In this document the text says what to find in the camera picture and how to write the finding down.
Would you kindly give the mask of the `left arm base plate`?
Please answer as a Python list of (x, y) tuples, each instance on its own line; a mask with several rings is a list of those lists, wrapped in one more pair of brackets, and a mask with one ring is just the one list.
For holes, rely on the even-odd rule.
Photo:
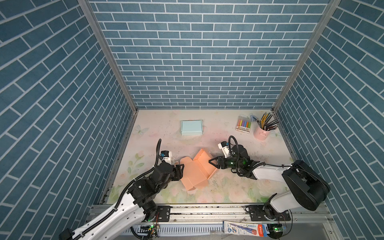
[(148, 216), (147, 222), (169, 222), (171, 215), (171, 206), (157, 206)]

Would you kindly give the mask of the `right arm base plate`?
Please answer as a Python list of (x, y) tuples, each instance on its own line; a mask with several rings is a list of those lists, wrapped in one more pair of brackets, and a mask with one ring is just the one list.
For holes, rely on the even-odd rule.
[(290, 221), (291, 214), (289, 211), (284, 211), (282, 213), (278, 213), (271, 206), (265, 206), (261, 204), (257, 205), (248, 205), (245, 206), (245, 211), (250, 215), (251, 221), (260, 222), (260, 221)]

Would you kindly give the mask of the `light blue paper box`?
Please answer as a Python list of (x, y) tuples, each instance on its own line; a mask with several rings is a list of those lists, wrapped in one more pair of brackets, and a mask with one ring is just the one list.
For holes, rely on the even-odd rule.
[(202, 120), (181, 121), (182, 136), (201, 136), (203, 134)]

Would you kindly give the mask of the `pink paper box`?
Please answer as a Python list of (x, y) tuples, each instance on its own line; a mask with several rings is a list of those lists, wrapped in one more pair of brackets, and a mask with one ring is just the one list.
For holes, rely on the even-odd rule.
[(209, 163), (213, 158), (209, 152), (201, 149), (193, 159), (190, 157), (181, 159), (180, 164), (184, 165), (181, 182), (187, 191), (202, 189), (209, 185), (209, 180), (218, 170)]

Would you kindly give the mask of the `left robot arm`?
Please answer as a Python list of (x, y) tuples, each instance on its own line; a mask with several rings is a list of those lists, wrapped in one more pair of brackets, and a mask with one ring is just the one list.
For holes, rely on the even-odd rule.
[(114, 205), (75, 230), (63, 230), (59, 239), (113, 240), (124, 230), (152, 220), (158, 208), (154, 198), (171, 181), (181, 180), (183, 171), (183, 164), (162, 162), (129, 183)]

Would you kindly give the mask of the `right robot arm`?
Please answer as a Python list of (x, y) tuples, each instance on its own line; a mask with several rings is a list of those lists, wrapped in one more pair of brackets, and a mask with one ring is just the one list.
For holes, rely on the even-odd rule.
[(209, 164), (215, 168), (230, 169), (241, 178), (286, 184), (286, 193), (274, 193), (264, 203), (262, 213), (269, 221), (274, 221), (284, 212), (299, 207), (315, 211), (331, 191), (329, 184), (304, 161), (295, 161), (289, 165), (272, 165), (251, 160), (242, 145), (230, 148), (228, 143), (222, 142), (219, 148), (224, 155), (209, 160)]

